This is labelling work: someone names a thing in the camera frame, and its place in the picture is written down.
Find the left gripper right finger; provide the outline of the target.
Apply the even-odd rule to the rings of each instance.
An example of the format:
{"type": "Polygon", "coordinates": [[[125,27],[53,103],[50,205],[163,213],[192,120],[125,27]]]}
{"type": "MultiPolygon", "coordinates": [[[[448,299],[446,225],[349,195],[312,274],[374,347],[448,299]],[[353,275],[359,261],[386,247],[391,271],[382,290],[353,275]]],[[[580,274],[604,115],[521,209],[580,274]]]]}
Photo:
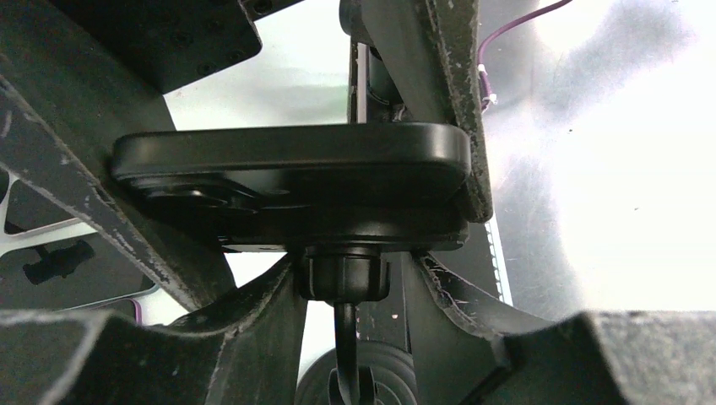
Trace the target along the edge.
{"type": "Polygon", "coordinates": [[[506,364],[415,359],[421,404],[712,404],[712,311],[500,310],[506,364]]]}

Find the small teal phone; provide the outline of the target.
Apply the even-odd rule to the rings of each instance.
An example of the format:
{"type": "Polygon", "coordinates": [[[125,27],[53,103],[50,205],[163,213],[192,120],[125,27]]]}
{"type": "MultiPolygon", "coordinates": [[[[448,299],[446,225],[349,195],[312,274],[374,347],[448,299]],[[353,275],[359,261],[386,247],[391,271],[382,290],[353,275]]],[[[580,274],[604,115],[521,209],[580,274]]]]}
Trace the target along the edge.
{"type": "Polygon", "coordinates": [[[11,251],[1,257],[1,308],[64,309],[155,286],[94,235],[11,251]]]}

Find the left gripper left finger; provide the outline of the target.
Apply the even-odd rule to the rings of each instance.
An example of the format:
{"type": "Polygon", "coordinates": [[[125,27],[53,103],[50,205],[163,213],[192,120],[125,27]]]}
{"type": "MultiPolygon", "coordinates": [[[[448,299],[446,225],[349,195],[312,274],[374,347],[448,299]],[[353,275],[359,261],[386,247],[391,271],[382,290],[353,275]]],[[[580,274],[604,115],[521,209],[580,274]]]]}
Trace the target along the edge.
{"type": "Polygon", "coordinates": [[[168,326],[110,310],[1,314],[4,404],[291,404],[306,301],[284,256],[168,326]]]}

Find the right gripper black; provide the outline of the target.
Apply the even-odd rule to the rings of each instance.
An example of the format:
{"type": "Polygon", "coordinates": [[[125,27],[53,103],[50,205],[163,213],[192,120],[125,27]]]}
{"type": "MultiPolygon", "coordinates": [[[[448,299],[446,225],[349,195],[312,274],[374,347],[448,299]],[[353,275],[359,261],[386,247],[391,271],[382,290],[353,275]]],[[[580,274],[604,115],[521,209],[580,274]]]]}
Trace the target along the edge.
{"type": "Polygon", "coordinates": [[[129,133],[171,130],[155,89],[166,94],[255,57],[256,21],[293,5],[2,2],[2,168],[92,225],[186,309],[213,303],[235,279],[205,221],[151,215],[112,180],[112,145],[129,133]]]}

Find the black smartphone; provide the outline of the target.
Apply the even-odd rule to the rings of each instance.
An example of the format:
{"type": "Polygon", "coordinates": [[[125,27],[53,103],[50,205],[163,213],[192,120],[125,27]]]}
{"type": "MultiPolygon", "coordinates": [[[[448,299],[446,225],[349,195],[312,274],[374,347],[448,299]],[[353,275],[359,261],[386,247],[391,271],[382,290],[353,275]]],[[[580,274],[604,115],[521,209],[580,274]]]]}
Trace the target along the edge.
{"type": "Polygon", "coordinates": [[[1,205],[1,230],[8,235],[78,222],[22,181],[12,181],[5,170],[1,170],[1,205]]]}

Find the black phone pink case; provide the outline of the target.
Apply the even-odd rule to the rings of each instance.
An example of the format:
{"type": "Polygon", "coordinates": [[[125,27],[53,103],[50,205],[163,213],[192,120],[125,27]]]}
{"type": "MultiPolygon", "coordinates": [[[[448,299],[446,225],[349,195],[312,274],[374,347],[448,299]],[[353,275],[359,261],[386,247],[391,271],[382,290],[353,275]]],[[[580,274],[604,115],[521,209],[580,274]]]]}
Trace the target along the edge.
{"type": "Polygon", "coordinates": [[[106,302],[93,303],[86,306],[88,310],[112,310],[130,317],[137,324],[142,323],[143,315],[141,305],[135,299],[109,300],[106,302]]]}

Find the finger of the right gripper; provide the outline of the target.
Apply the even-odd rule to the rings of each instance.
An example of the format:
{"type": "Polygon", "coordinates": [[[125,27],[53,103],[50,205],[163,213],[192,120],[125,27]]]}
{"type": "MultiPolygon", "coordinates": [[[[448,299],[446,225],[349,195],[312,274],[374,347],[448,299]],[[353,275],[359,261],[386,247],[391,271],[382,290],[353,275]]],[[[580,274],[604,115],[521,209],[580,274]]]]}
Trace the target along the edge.
{"type": "Polygon", "coordinates": [[[477,1],[342,1],[352,40],[377,50],[410,114],[469,137],[471,175],[458,195],[466,219],[492,218],[493,200],[478,76],[477,1]]]}

